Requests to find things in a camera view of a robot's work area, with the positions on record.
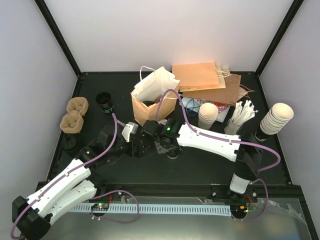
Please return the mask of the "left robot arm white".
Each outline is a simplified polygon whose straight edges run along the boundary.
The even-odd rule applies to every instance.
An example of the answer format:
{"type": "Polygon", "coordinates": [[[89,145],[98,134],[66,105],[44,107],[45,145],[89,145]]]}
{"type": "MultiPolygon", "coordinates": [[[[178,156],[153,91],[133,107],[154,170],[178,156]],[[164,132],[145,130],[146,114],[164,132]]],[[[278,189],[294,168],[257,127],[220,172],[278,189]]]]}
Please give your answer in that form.
{"type": "Polygon", "coordinates": [[[107,190],[98,168],[107,157],[141,157],[154,146],[154,140],[153,131],[132,122],[124,127],[106,125],[49,183],[27,198],[18,196],[12,202],[12,228],[20,230],[21,238],[40,240],[73,207],[117,193],[107,190]]]}

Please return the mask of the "orange paper bag white handles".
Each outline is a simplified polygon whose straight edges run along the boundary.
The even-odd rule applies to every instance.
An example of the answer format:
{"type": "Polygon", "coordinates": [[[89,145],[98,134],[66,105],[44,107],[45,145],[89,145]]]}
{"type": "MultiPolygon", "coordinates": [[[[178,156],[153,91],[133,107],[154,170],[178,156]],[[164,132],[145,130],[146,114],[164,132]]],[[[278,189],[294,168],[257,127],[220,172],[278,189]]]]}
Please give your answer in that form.
{"type": "Polygon", "coordinates": [[[178,92],[180,87],[180,81],[163,66],[158,69],[149,68],[149,70],[151,73],[146,77],[139,74],[139,82],[131,92],[134,119],[140,126],[143,126],[147,120],[163,120],[173,112],[177,96],[171,91],[165,94],[165,91],[172,89],[178,92]],[[145,101],[153,101],[157,105],[146,107],[143,104],[145,101]]]}

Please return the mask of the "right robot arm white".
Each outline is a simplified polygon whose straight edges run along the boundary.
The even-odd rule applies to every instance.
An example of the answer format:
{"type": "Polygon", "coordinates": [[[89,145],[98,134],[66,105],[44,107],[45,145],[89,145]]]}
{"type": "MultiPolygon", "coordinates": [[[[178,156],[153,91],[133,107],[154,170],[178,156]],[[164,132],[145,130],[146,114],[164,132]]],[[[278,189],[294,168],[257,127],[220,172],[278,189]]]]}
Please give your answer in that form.
{"type": "Polygon", "coordinates": [[[173,118],[156,122],[147,120],[141,134],[154,140],[159,154],[178,157],[183,147],[200,149],[219,155],[235,163],[235,170],[227,189],[228,198],[240,201],[250,183],[258,178],[263,151],[253,146],[254,137],[246,133],[239,135],[221,134],[205,130],[173,118]]]}

